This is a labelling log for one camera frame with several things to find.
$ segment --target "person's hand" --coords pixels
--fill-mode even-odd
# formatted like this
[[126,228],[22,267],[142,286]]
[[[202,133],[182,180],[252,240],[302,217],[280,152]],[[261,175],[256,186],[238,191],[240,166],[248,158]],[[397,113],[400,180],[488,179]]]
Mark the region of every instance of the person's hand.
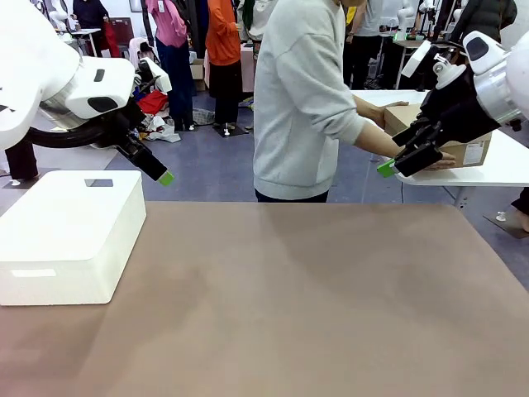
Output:
[[409,102],[398,101],[395,103],[390,103],[389,105],[385,105],[385,106],[376,106],[373,109],[373,116],[370,118],[377,124],[377,126],[384,129],[386,127],[386,119],[384,118],[384,111],[386,110],[386,108],[392,108],[393,106],[407,106],[407,105],[409,105]]
[[447,168],[452,168],[455,165],[455,157],[449,155],[448,153],[443,152],[443,160],[437,161],[435,164],[430,165],[428,168],[425,168],[426,171],[438,171],[446,170]]

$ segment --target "desk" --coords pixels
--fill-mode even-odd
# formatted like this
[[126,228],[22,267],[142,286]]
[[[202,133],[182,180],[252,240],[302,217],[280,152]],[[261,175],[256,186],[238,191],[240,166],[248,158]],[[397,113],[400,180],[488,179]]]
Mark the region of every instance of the desk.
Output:
[[[251,45],[241,44],[242,92],[253,93],[255,85],[254,49]],[[204,56],[204,82],[209,87],[209,55]]]
[[90,44],[92,45],[93,56],[97,57],[98,53],[96,52],[96,46],[93,43],[92,34],[98,31],[101,31],[101,29],[81,29],[80,31],[72,31],[72,36],[88,36],[90,38]]
[[148,203],[109,305],[0,324],[2,397],[529,390],[527,292],[446,206]]
[[[400,60],[400,66],[398,67],[398,75],[397,75],[397,83],[395,84],[395,89],[398,89],[400,86],[400,79],[403,75],[403,69],[404,69],[404,60],[406,59],[406,55],[408,55],[407,51],[412,50],[409,55],[411,55],[417,48],[419,48],[424,41],[415,41],[415,40],[402,40],[402,41],[393,41],[394,44],[400,45],[403,48],[403,57]],[[440,48],[446,48],[448,45],[439,45]]]
[[[374,105],[382,106],[397,101],[422,103],[427,93],[413,90],[352,91]],[[458,186],[455,206],[464,209],[477,186],[526,187],[529,186],[529,149],[510,136],[496,130],[488,154],[479,167],[457,168],[442,171],[421,171],[413,176],[396,177],[405,184],[421,186]]]

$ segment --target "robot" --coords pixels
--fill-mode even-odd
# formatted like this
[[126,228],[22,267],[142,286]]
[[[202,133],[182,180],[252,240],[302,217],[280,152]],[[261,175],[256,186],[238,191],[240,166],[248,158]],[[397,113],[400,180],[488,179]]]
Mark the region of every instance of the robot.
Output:
[[473,31],[464,38],[462,50],[469,65],[451,65],[448,50],[429,41],[409,60],[404,75],[433,70],[437,85],[426,96],[417,120],[394,137],[404,149],[379,167],[381,174],[413,175],[441,160],[439,148],[448,141],[467,143],[529,117],[529,32],[507,52]]
[[457,10],[454,11],[454,20],[455,20],[456,25],[457,25],[457,22],[460,21],[461,14],[463,13],[463,10],[465,9],[468,3],[469,3],[469,0],[463,0],[461,2],[461,8],[458,8]]
[[415,17],[415,9],[412,7],[410,0],[403,0],[403,8],[397,11],[398,32],[395,40],[406,40],[406,30],[413,26],[413,24],[410,25],[408,22],[411,17]]
[[[19,21],[31,29],[19,29]],[[0,150],[21,139],[55,148],[115,146],[153,180],[173,180],[131,133],[145,118],[131,96],[139,81],[171,90],[154,62],[141,61],[140,78],[128,60],[82,57],[28,0],[0,2],[0,46],[8,60],[0,63]],[[65,132],[31,127],[37,112]]]

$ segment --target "white box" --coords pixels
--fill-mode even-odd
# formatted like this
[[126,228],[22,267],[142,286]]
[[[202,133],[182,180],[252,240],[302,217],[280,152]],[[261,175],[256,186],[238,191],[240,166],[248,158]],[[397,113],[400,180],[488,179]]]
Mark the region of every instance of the white box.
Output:
[[44,175],[0,218],[0,305],[110,302],[144,221],[139,171]]

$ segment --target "orange jacket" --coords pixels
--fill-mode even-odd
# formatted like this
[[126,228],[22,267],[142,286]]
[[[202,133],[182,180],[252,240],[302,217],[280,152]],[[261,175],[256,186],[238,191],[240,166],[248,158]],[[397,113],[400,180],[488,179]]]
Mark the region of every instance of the orange jacket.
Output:
[[225,66],[241,59],[241,42],[231,0],[207,0],[209,28],[206,47],[212,64]]

